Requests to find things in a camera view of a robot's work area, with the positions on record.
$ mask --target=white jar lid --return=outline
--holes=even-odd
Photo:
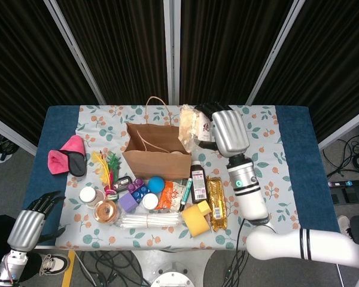
[[[148,193],[142,198],[142,205],[147,210],[153,210],[158,205],[158,197],[153,193]]]
[[[84,187],[80,191],[79,198],[83,203],[92,202],[96,198],[96,190],[93,187]]]

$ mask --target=glass jar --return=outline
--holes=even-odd
[[[87,207],[93,209],[97,202],[105,199],[105,194],[93,187],[84,187],[80,191],[79,198]]]
[[[100,223],[113,224],[118,219],[118,215],[117,205],[111,200],[97,202],[93,210],[93,217]]]

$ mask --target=purple toy block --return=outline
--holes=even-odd
[[[134,199],[140,203],[144,195],[149,193],[150,190],[146,187],[143,180],[136,178],[134,182],[127,186],[127,190],[133,195]]]
[[[138,206],[137,201],[133,198],[130,193],[126,193],[123,197],[118,200],[121,207],[127,212],[131,212]]]
[[[136,178],[134,182],[132,182],[127,186],[127,190],[129,190],[130,193],[134,193],[138,188],[144,186],[145,186],[144,181],[141,178]]]

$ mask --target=black pants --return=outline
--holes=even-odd
[[[11,233],[15,219],[7,215],[0,215],[0,262],[3,256],[11,250],[7,243],[7,239]],[[28,263],[25,265],[24,271],[20,278],[20,282],[28,280],[37,274],[41,267],[41,256],[37,253],[28,253]]]

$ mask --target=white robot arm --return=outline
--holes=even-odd
[[[59,193],[60,191],[46,193],[20,212],[7,241],[11,251],[4,255],[0,263],[0,287],[17,286],[28,261],[27,252],[38,242],[58,237],[65,231],[65,228],[61,228],[54,234],[40,236],[45,220],[54,205],[65,198],[61,196],[54,199]]]
[[[246,240],[247,251],[254,258],[293,257],[359,268],[359,245],[343,234],[308,229],[277,234],[269,222],[254,165],[244,156],[250,143],[241,115],[219,104],[201,105],[196,109],[213,121],[218,150],[229,159],[227,171],[241,214],[255,226]]]

